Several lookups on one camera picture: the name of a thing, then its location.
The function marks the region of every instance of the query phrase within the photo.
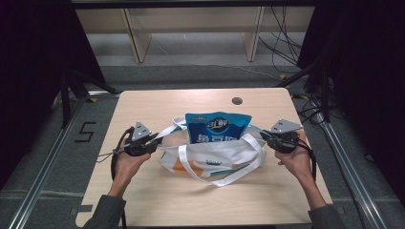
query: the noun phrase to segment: white strap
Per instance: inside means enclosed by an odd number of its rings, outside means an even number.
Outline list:
[[[261,145],[257,142],[257,140],[252,135],[249,135],[249,134],[243,135],[241,137],[241,139],[245,140],[247,143],[249,143],[253,147],[253,149],[255,149],[255,151],[257,152],[257,156],[249,165],[247,165],[243,169],[236,171],[233,174],[230,174],[229,176],[227,176],[223,179],[219,179],[219,180],[215,180],[215,181],[207,181],[207,180],[199,178],[196,175],[196,173],[193,171],[193,169],[191,169],[191,166],[188,163],[186,145],[181,145],[179,147],[180,162],[181,162],[182,166],[184,167],[184,169],[190,174],[190,176],[192,178],[197,179],[201,182],[216,185],[217,187],[223,187],[223,186],[230,184],[233,181],[247,175],[248,173],[257,169],[259,166],[261,166],[264,163],[266,151],[261,147]]]
[[[167,127],[163,131],[161,131],[155,138],[160,138],[166,135],[170,135],[174,130],[177,128],[181,128],[182,130],[187,129],[187,126],[185,125],[185,117],[184,116],[179,116],[175,117],[173,119],[173,125]]]

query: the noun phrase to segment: white tote bag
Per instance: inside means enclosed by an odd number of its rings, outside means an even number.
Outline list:
[[[186,128],[184,117],[178,117],[157,136],[164,136],[160,164],[170,172],[223,187],[265,163],[266,142],[254,128],[247,127],[238,140],[197,144],[188,143]]]

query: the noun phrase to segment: aluminum rail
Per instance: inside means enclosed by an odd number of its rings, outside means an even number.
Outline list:
[[[322,114],[318,114],[317,117],[319,121],[324,120]],[[369,220],[371,227],[374,229],[388,228],[387,223],[379,213],[372,196],[364,183],[361,181],[359,174],[356,172],[351,160],[348,157],[348,154],[340,143],[339,138],[337,137],[336,132],[332,128],[331,124],[323,122],[321,125],[330,137],[331,144],[336,152],[336,158],[342,167],[342,172],[351,186],[358,202],[363,208],[364,214]]]
[[[120,94],[111,94],[107,91],[91,91],[89,98],[119,98]]]
[[[24,228],[25,224],[27,223],[27,220],[32,212],[33,206],[35,205],[36,201],[38,200],[41,190],[43,189],[52,169],[53,166],[61,152],[61,149],[63,148],[65,142],[66,142],[66,136],[69,134],[72,124],[80,111],[80,109],[83,107],[84,103],[86,101],[86,98],[79,98],[76,103],[75,107],[72,111],[72,117],[70,121],[67,123],[65,128],[63,128],[55,143],[53,144],[53,147],[50,150],[50,153],[48,154],[47,158],[45,159],[38,175],[36,176],[35,181],[33,182],[30,190],[28,193],[25,195],[24,200],[20,204],[20,207],[18,210],[15,212],[11,223],[9,225],[10,229],[18,229],[18,228]]]

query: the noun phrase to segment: black sleeve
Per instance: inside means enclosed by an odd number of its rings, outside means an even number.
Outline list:
[[[111,229],[118,228],[119,219],[124,210],[126,201],[122,198],[101,196],[93,217],[89,219],[83,228]]]
[[[342,219],[333,205],[309,211],[309,217],[314,229],[342,229],[345,228]]]

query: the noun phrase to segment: blue packaging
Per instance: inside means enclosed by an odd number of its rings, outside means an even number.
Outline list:
[[[190,143],[239,139],[250,123],[251,118],[247,114],[223,112],[185,115]]]

